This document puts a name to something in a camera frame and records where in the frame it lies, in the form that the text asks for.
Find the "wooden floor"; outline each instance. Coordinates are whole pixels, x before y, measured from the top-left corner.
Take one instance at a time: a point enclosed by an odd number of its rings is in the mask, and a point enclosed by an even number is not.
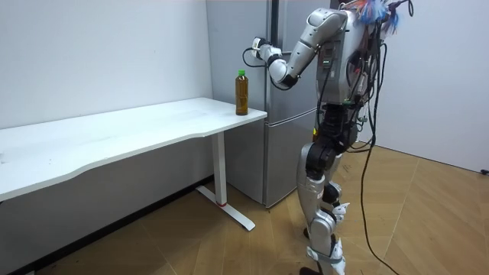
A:
[[[360,208],[365,154],[348,154],[335,174],[351,202],[337,235],[346,274],[391,274],[370,254]],[[266,210],[229,187],[229,202],[256,228],[246,232],[192,192],[37,274],[296,275],[306,257],[296,192]],[[365,208],[377,254],[401,274],[489,274],[489,177],[376,148]]]

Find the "desk leg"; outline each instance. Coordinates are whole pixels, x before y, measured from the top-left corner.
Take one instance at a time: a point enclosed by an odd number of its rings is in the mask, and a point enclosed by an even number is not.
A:
[[[214,134],[212,136],[212,157],[214,159],[215,194],[204,186],[197,187],[197,191],[201,192],[204,196],[213,201],[248,231],[251,231],[251,229],[254,228],[254,223],[249,218],[246,218],[243,214],[238,212],[238,210],[230,206],[226,197],[226,161],[223,132]]]

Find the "white wall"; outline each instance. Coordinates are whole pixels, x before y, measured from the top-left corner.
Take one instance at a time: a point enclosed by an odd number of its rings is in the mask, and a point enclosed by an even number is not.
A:
[[[204,1],[0,2],[0,128],[212,96]]]
[[[212,97],[206,16],[190,0],[0,2],[0,128]],[[0,274],[211,174],[201,138],[8,200]]]
[[[377,144],[443,163],[489,169],[489,2],[414,1],[389,37]],[[361,140],[367,141],[366,131]]]

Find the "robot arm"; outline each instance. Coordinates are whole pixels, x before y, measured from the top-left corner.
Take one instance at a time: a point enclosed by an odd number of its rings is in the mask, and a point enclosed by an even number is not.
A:
[[[282,50],[272,46],[264,38],[255,38],[253,42],[254,57],[264,60],[272,80],[286,89],[297,83],[300,74],[313,61],[319,48],[335,36],[346,23],[345,11],[318,8],[307,18],[306,29],[293,48],[289,62],[282,57]]]

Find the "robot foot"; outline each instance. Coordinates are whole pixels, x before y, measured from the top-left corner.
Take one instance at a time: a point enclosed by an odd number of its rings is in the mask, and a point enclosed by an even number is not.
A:
[[[312,269],[309,269],[307,267],[303,267],[300,269],[299,275],[321,275],[321,273],[314,271]]]

